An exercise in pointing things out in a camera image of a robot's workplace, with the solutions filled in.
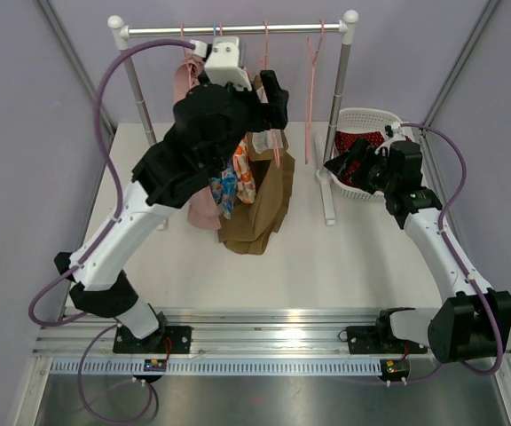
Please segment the red polka dot skirt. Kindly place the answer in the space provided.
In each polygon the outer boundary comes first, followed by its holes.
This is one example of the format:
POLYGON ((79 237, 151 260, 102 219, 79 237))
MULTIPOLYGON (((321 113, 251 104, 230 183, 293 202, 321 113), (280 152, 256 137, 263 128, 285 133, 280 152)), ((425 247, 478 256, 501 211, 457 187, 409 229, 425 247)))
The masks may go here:
MULTIPOLYGON (((337 131, 334 136, 334 145, 336 148, 336 152, 341 155, 348 151, 353 151, 353 146, 356 144, 358 139, 364 139, 368 142, 368 145, 375 150, 378 146, 380 146, 386 139, 387 136, 380 131, 370 131, 370 132, 362 132, 362 133, 349 133, 346 131, 337 131)), ((350 166, 343 172, 341 176, 338 177, 338 180, 342 182, 344 185, 355 187, 352 182, 352 175, 357 170, 357 168, 361 165, 362 160, 366 156, 366 150, 362 150, 358 152, 358 158, 355 159, 350 166)))

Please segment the orange tulip floral skirt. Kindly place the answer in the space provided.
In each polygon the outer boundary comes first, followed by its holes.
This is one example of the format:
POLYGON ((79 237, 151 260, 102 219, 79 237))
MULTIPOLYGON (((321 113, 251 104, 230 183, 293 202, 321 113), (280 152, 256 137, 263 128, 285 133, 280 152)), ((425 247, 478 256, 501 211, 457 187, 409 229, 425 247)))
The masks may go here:
POLYGON ((232 157, 232 166, 237 177, 236 194, 240 201, 252 204, 256 200, 256 184, 249 167, 247 138, 243 138, 232 157))

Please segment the blue floral skirt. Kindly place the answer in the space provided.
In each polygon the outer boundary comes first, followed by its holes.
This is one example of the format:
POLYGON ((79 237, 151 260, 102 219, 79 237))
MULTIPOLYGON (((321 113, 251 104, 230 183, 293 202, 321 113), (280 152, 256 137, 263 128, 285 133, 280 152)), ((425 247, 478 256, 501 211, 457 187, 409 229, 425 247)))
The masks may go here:
POLYGON ((237 177, 234 173, 223 174, 210 179, 210 190, 221 214, 226 219, 232 218, 234 201, 237 193, 237 177))

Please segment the pink hanger of red skirt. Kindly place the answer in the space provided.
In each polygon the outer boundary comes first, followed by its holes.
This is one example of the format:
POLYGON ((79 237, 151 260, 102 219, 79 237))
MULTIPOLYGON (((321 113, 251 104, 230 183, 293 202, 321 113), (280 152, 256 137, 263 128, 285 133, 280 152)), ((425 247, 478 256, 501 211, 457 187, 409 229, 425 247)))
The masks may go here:
POLYGON ((318 36, 318 43, 316 45, 311 41, 311 37, 308 36, 306 40, 306 51, 307 51, 307 93, 305 103, 305 122, 304 122, 304 161, 306 164, 311 159, 311 137, 312 137, 312 121, 313 121, 313 105, 314 105, 314 85, 315 85, 315 74, 318 63, 318 56, 321 50, 321 46, 325 35, 325 22, 319 21, 320 30, 318 36))

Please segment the tan brown skirt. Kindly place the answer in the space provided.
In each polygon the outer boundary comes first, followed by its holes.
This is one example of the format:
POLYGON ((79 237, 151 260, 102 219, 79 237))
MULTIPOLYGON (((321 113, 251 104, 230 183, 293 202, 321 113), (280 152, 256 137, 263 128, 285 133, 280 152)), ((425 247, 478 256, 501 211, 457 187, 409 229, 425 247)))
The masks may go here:
POLYGON ((288 213, 295 177, 295 158, 288 152, 283 130, 249 132, 249 167, 255 180, 256 198, 252 204, 234 201, 232 218, 219 218, 218 240, 230 251, 260 256, 269 239, 288 213))

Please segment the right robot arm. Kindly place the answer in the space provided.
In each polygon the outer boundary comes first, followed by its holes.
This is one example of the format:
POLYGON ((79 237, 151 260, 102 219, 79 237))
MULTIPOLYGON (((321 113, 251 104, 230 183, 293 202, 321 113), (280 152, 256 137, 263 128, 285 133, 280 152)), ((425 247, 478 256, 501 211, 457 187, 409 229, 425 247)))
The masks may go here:
POLYGON ((381 312, 375 343, 383 351, 419 343, 442 364, 501 361, 511 329, 511 295, 493 289, 451 234, 441 201, 423 184, 422 162, 421 148, 411 140, 376 148, 358 138, 325 164, 358 189, 383 194, 386 210, 421 253, 442 299, 438 309, 381 312))

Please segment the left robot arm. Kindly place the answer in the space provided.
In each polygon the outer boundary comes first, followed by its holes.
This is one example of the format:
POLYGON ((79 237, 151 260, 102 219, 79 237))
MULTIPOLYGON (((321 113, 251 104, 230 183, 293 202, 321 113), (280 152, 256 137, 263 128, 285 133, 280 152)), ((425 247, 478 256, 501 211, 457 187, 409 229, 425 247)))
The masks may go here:
POLYGON ((137 162, 121 205, 90 246, 55 256, 58 271, 74 284, 69 295, 75 307, 118 320, 144 352, 161 348, 166 319, 138 296, 123 267, 162 222, 226 168, 247 133, 286 128, 287 90, 272 70, 259 78, 266 101, 255 89, 231 83, 189 90, 173 106, 173 126, 137 162))

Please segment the white plastic basket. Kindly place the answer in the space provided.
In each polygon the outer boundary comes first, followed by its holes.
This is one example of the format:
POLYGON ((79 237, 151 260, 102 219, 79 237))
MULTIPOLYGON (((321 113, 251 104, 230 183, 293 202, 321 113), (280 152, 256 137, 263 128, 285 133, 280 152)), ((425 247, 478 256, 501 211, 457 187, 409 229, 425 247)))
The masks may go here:
MULTIPOLYGON (((347 107, 339 112, 335 133, 339 130, 349 133, 380 131, 385 134, 384 127, 395 121, 402 122, 397 115, 388 111, 372 108, 347 107)), ((331 158, 333 159, 338 155, 334 146, 331 158)), ((356 201, 385 202, 382 192, 376 191, 375 193, 368 193, 356 186, 350 187, 344 185, 338 180, 339 176, 334 175, 330 171, 328 171, 328 176, 334 183, 334 189, 338 191, 341 196, 356 201)))

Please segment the white clothes rack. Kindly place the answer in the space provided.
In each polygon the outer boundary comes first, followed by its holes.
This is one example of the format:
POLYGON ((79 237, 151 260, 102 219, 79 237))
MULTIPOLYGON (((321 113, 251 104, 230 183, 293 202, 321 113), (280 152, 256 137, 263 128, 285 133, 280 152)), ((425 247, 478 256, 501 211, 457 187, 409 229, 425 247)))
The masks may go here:
MULTIPOLYGON (((331 178, 324 167, 324 163, 331 158, 334 148, 334 134, 336 131, 339 112, 341 111, 342 95, 348 70, 350 50, 353 44, 358 13, 349 10, 344 13, 341 20, 336 23, 325 24, 325 33, 337 33, 341 36, 340 57, 338 60, 337 73, 334 83, 334 95, 330 109, 329 122, 326 132, 326 140, 320 141, 315 138, 311 145, 316 150, 316 180, 318 182, 323 205, 323 214, 326 225, 336 224, 334 211, 334 198, 331 188, 331 178)), ((123 19, 117 15, 108 18, 109 26, 117 49, 121 54, 130 49, 129 40, 136 37, 153 37, 160 39, 164 36, 180 36, 180 28, 130 28, 123 19)), ((270 34, 310 34, 319 33, 320 23, 317 24, 283 24, 283 25, 240 25, 224 26, 224 36, 247 36, 270 34)), ((185 36, 212 36, 213 27, 185 28, 185 36)))

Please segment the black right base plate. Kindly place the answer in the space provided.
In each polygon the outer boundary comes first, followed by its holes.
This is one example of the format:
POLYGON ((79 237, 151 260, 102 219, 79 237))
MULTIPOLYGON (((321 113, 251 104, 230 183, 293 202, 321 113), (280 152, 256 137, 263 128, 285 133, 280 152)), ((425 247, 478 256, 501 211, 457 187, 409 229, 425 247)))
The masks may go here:
POLYGON ((423 343, 398 339, 388 331, 376 326, 348 326, 345 328, 346 343, 354 355, 421 355, 428 348, 423 343))

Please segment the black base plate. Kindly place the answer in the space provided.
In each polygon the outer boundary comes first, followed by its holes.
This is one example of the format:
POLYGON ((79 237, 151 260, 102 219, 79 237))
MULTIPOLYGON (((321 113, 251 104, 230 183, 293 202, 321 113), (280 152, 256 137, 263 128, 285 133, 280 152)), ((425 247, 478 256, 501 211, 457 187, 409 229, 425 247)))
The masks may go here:
POLYGON ((192 341, 189 326, 165 326, 144 339, 137 339, 130 330, 116 329, 113 353, 116 354, 189 354, 192 341))
POLYGON ((354 355, 421 355, 428 348, 423 343, 398 339, 388 331, 376 326, 348 326, 345 328, 346 343, 354 355))

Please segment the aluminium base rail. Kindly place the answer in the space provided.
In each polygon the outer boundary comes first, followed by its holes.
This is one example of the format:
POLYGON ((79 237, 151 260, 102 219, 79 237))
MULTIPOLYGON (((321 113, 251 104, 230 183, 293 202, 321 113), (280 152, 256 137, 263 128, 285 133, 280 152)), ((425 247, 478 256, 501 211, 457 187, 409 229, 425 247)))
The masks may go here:
MULTIPOLYGON (((343 358, 347 326, 370 326, 379 309, 209 310, 156 308, 170 325, 192 328, 190 358, 343 358)), ((61 327, 42 327, 33 356, 79 357, 113 319, 87 315, 61 327)))

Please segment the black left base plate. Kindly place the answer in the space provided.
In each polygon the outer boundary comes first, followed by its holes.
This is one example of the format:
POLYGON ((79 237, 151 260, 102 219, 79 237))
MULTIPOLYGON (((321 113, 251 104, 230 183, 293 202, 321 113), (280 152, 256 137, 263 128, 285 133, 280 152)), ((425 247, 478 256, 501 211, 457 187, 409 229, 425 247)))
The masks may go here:
POLYGON ((144 339, 137 339, 130 330, 116 329, 113 353, 116 354, 189 354, 192 341, 189 326, 165 326, 144 339))

